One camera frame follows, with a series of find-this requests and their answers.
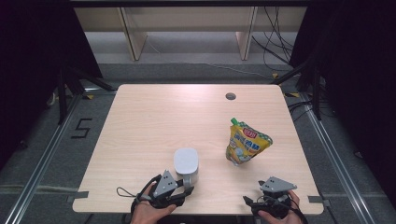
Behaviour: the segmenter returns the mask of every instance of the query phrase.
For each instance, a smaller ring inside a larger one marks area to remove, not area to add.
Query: white panel
[[[265,9],[274,24],[276,22],[276,8],[266,7]],[[264,7],[259,7],[254,24],[255,32],[271,32],[273,30],[265,9]],[[280,7],[277,16],[280,32],[298,32],[303,21],[305,11],[306,7]]]
[[[257,15],[257,8],[252,7],[250,9],[250,21],[246,25],[246,31],[245,32],[236,32],[236,40],[238,42],[239,46],[239,52],[241,54],[241,59],[242,60],[247,60],[248,59],[248,51],[250,49],[250,42],[251,42],[251,36],[252,36],[252,31],[253,31],[253,24],[254,21],[256,20],[256,15]]]
[[[131,15],[128,8],[120,8],[120,17],[124,25],[125,37],[128,41],[131,50],[131,57],[133,61],[139,60],[142,49],[145,45],[147,32],[136,31],[134,21],[130,19]]]
[[[251,7],[125,8],[136,31],[240,31],[250,22]]]
[[[77,7],[78,20],[85,32],[122,32],[122,23],[116,7]]]

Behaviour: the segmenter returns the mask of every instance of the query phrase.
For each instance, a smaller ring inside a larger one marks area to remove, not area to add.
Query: table
[[[228,100],[227,93],[236,98]],[[225,158],[230,119],[268,134],[274,144],[251,161],[234,166]],[[174,214],[248,215],[242,196],[262,196],[258,180],[270,176],[297,185],[305,214],[320,214],[318,191],[281,89],[276,85],[132,84],[121,85],[107,115],[75,199],[76,212],[129,213],[133,198],[117,187],[139,192],[168,169],[175,179],[174,152],[193,147],[199,180]]]

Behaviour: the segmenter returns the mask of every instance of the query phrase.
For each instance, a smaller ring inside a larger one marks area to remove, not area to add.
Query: hand
[[[300,203],[299,197],[292,190],[289,190],[289,195],[291,199],[294,201],[291,202],[291,207],[294,209],[298,209],[297,205]],[[300,218],[297,216],[297,214],[295,214],[291,210],[289,210],[288,215],[283,219],[277,219],[271,216],[271,214],[264,212],[262,210],[259,211],[259,216],[264,218],[269,224],[301,224],[302,223]]]
[[[149,195],[149,191],[151,190],[151,184],[145,190],[144,194]],[[177,207],[174,204],[171,204],[165,208],[157,209],[151,206],[148,201],[142,201],[134,210],[134,214],[132,215],[131,224],[155,224],[162,217],[166,217],[170,215],[173,211],[175,211]]]

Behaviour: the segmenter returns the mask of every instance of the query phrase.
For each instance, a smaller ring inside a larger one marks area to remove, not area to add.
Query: snack bag
[[[257,154],[264,151],[273,144],[270,136],[257,132],[250,128],[245,122],[231,119],[230,144],[226,148],[225,156],[234,165],[249,161]]]

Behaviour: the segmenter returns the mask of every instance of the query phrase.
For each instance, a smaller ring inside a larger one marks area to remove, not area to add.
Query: table hole
[[[234,100],[236,98],[236,95],[233,92],[228,92],[227,94],[225,94],[225,98],[227,98],[227,100]]]

